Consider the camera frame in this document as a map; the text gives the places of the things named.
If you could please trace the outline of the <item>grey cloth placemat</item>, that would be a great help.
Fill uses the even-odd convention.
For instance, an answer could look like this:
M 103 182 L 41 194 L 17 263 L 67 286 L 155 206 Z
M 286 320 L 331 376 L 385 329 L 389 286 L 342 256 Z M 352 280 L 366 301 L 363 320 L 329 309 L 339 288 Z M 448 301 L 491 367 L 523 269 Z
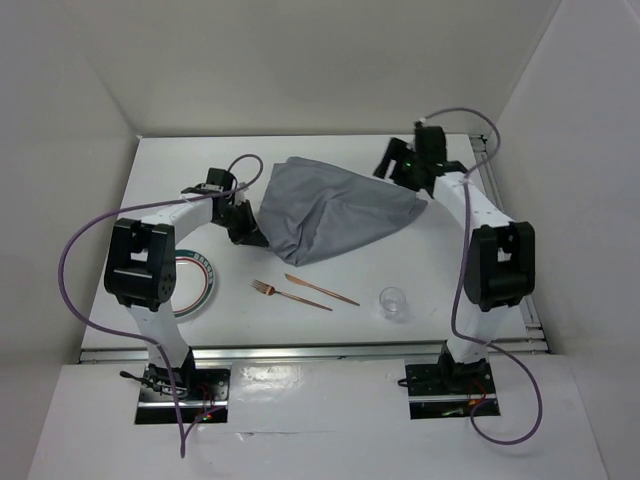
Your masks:
M 273 166 L 257 223 L 270 251 L 299 267 L 395 234 L 426 207 L 425 200 L 406 188 L 290 157 Z

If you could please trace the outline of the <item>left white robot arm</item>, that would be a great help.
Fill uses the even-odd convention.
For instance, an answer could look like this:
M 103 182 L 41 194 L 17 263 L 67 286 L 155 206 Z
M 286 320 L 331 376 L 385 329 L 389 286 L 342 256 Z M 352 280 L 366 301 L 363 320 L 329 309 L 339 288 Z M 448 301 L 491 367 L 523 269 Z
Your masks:
M 149 381 L 176 399 L 197 389 L 195 359 L 171 304 L 177 283 L 176 245 L 212 223 L 235 245 L 268 246 L 250 202 L 229 169 L 211 168 L 206 181 L 183 191 L 186 200 L 141 220 L 114 224 L 104 286 L 135 320 L 149 353 Z

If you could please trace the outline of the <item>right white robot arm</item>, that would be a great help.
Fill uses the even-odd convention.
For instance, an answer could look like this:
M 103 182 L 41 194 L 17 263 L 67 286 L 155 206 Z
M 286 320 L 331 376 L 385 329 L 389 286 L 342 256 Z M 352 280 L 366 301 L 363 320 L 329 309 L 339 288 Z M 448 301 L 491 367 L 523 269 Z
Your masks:
M 374 174 L 425 191 L 463 229 L 451 335 L 436 367 L 440 387 L 459 394 L 487 373 L 488 349 L 498 327 L 534 289 L 534 228 L 503 213 L 475 185 L 471 170 L 450 159 L 438 126 L 416 124 L 411 142 L 391 138 Z

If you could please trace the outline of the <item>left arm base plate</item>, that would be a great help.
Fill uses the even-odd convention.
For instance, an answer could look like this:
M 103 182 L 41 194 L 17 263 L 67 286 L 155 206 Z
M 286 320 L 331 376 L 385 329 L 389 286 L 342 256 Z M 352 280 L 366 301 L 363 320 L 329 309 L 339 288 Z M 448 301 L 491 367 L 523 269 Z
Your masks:
M 133 379 L 141 386 L 134 423 L 136 425 L 176 424 L 172 390 L 167 381 L 152 379 L 148 368 Z M 185 424 L 199 415 L 202 424 L 222 424 L 228 420 L 231 368 L 205 368 L 195 371 L 192 387 L 179 386 L 177 398 Z

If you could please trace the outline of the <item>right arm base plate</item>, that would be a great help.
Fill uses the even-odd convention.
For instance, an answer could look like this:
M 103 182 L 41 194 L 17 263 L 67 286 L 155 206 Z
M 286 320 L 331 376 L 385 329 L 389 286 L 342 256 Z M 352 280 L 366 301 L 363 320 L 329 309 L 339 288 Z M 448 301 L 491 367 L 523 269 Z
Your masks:
M 437 364 L 407 364 L 405 376 L 397 381 L 408 395 L 412 420 L 500 416 L 496 387 L 490 365 L 484 362 L 470 374 L 445 380 Z

